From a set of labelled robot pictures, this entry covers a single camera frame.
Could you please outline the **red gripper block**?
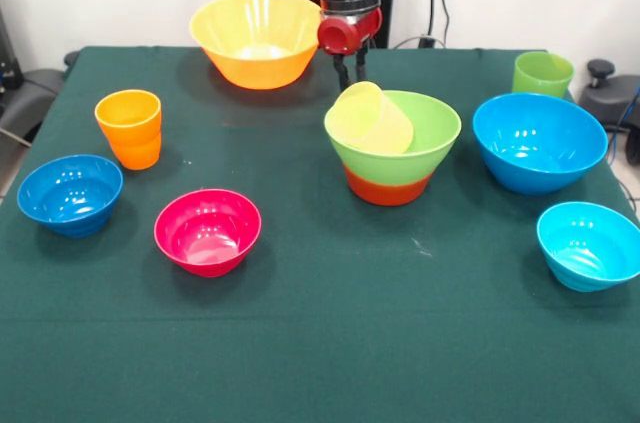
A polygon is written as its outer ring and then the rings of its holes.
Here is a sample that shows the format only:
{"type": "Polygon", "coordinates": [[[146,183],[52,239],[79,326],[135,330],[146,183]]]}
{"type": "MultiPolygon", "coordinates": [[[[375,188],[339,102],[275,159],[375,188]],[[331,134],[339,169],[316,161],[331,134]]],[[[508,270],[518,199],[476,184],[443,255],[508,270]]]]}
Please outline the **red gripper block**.
{"type": "Polygon", "coordinates": [[[322,14],[317,30],[318,42],[326,53],[333,55],[333,67],[338,75],[340,91],[350,86],[343,55],[356,53],[356,81],[367,80],[366,55],[369,42],[366,40],[376,35],[381,24],[380,8],[359,15],[322,14]]]}

